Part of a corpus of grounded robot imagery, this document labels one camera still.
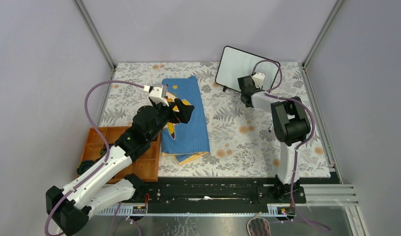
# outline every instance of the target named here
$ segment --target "wooden tray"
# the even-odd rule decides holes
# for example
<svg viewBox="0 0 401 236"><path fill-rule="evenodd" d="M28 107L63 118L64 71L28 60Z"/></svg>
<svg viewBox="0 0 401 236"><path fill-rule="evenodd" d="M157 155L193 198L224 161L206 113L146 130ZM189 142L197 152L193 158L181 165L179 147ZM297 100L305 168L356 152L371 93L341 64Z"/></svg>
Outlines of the wooden tray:
<svg viewBox="0 0 401 236"><path fill-rule="evenodd" d="M130 126L99 127L108 143L114 143ZM136 174L142 181L158 181L158 163L160 157L161 133L151 142L151 148L139 157L134 163L117 173L107 183L116 183L128 174ZM93 128L89 129L81 161L96 160L100 158L103 141Z"/></svg>

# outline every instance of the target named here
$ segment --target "floral tablecloth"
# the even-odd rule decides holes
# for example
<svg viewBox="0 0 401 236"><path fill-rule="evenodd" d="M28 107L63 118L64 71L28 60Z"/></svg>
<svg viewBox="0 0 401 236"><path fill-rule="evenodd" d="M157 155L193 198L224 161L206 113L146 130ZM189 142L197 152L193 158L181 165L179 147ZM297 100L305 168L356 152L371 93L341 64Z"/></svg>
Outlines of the floral tablecloth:
<svg viewBox="0 0 401 236"><path fill-rule="evenodd" d="M161 177L274 177L280 165L280 143L270 113L246 108L238 92L215 83L218 62L132 62L119 63L115 80L141 85L161 83L165 78L197 77L209 134L211 153L179 165L174 157L162 156ZM299 96L310 107L297 62L282 62L283 83L274 94ZM101 126L131 125L139 107L149 105L142 89L114 84L111 86ZM326 156L316 131L314 138L299 150L300 177L329 177Z"/></svg>

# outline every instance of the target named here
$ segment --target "robotic arm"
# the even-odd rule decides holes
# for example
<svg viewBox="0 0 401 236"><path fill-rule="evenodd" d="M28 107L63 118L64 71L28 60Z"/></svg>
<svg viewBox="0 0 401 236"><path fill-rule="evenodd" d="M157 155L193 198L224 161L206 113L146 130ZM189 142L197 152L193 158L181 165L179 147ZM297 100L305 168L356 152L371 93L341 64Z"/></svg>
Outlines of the robotic arm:
<svg viewBox="0 0 401 236"><path fill-rule="evenodd" d="M128 200L143 186L136 175L127 175L118 183L100 189L116 173L129 166L144 154L158 133L168 123L188 123L194 106L185 105L180 99L167 102L164 85L144 86L149 92L152 106L143 106L133 117L132 126L115 141L106 155L71 183L63 188L51 187L46 192L47 213L68 192L72 191L56 209L52 219L67 235L81 230L88 220L99 211L114 203Z"/></svg>
<svg viewBox="0 0 401 236"><path fill-rule="evenodd" d="M263 80L262 73L238 78L241 101L246 107L256 107L272 114L274 133L280 141L281 148L281 165L278 167L274 195L278 199L289 198L295 148L306 139L306 135L310 132L310 123L305 110L300 105L292 101L280 102L266 96L265 91L261 89ZM292 97L292 99L301 102L299 97ZM297 191L300 187L299 175L295 175L293 182L293 191Z"/></svg>

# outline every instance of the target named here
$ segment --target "white wall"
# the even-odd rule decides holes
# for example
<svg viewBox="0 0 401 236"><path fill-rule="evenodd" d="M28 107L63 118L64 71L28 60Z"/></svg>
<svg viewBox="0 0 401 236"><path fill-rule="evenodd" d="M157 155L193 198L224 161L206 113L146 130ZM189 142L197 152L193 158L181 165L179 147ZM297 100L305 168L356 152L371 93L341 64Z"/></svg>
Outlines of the white wall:
<svg viewBox="0 0 401 236"><path fill-rule="evenodd" d="M336 0L84 0L115 62L219 61L223 47L303 61Z"/></svg>
<svg viewBox="0 0 401 236"><path fill-rule="evenodd" d="M401 0L345 1L309 74L370 235L401 235Z"/></svg>
<svg viewBox="0 0 401 236"><path fill-rule="evenodd" d="M0 1L0 236L44 235L45 192L73 179L84 97L109 73L72 1Z"/></svg>

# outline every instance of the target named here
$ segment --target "blue towel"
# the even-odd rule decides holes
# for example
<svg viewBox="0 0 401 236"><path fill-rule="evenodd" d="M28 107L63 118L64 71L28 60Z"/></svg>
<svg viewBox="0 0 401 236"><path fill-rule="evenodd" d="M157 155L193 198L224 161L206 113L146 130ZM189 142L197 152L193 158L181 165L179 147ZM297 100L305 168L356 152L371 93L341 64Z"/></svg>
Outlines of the blue towel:
<svg viewBox="0 0 401 236"><path fill-rule="evenodd" d="M167 124L161 133L161 148L164 153L174 155L180 164L187 163L210 152L205 112L195 76L187 79L164 79L168 86L167 99L179 98L194 106L187 124Z"/></svg>

